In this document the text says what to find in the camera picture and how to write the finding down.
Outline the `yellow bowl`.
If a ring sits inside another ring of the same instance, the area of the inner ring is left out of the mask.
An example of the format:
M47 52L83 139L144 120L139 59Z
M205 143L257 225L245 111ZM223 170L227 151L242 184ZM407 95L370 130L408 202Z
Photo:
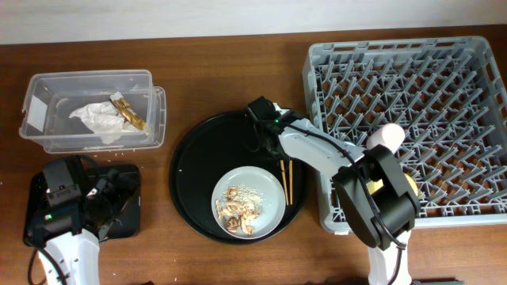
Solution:
M417 185L414 181L414 179L412 177L410 177L408 174L405 175L407 181L409 182L410 184L410 187L412 188L415 196L418 198L419 197L419 190L417 188ZM368 188L368 192L372 195L374 192L376 192L377 190L380 190L381 188L383 187L383 181L382 180L378 180L378 181L370 181L367 183L367 188Z

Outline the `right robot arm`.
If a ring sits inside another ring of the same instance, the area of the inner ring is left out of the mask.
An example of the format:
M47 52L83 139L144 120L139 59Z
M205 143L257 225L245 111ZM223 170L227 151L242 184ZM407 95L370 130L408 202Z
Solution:
M352 232L366 245L370 284L412 284L408 241L421 210L416 189L395 157L403 128L388 123L365 147L325 133L291 109L265 97L246 107L260 144L282 158L302 161L333 181Z

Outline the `pink cup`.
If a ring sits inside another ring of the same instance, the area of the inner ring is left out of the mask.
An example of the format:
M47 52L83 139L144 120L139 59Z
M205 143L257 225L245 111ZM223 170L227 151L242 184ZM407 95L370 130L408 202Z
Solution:
M373 149L377 145L385 146L393 154L405 140L404 129L396 123L387 123L368 137L366 148Z

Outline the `white tissue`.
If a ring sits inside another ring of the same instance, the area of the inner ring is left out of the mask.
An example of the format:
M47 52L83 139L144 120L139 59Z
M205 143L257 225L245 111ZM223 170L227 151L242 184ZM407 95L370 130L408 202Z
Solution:
M69 115L69 118L79 118L95 134L138 131L119 114L110 101L77 108Z

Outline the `wooden chopstick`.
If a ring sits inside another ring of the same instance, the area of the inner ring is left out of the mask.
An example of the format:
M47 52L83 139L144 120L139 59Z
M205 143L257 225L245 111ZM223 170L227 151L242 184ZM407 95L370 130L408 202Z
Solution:
M288 198L288 186L287 186L287 180L286 180L286 172L285 172L285 166L284 166L284 160L280 160L280 171L283 181L283 187L284 187L284 196L285 196L285 203L288 206L289 205L289 198Z
M289 175L289 205L293 204L293 160L288 162L288 175Z

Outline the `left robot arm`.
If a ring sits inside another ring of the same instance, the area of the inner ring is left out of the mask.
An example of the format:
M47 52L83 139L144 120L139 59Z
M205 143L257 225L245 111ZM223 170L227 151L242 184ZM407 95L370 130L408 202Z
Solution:
M141 175L72 155L45 164L30 184L22 241L47 284L97 284L101 246L140 230Z

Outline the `gold foil wrapper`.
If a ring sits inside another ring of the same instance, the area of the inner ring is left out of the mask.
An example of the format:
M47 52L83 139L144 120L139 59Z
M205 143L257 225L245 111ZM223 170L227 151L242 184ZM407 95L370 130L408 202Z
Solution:
M110 96L110 101L118 110L119 114L121 114L133 127L141 131L146 129L147 123L132 109L131 105L126 101L122 93L115 92Z

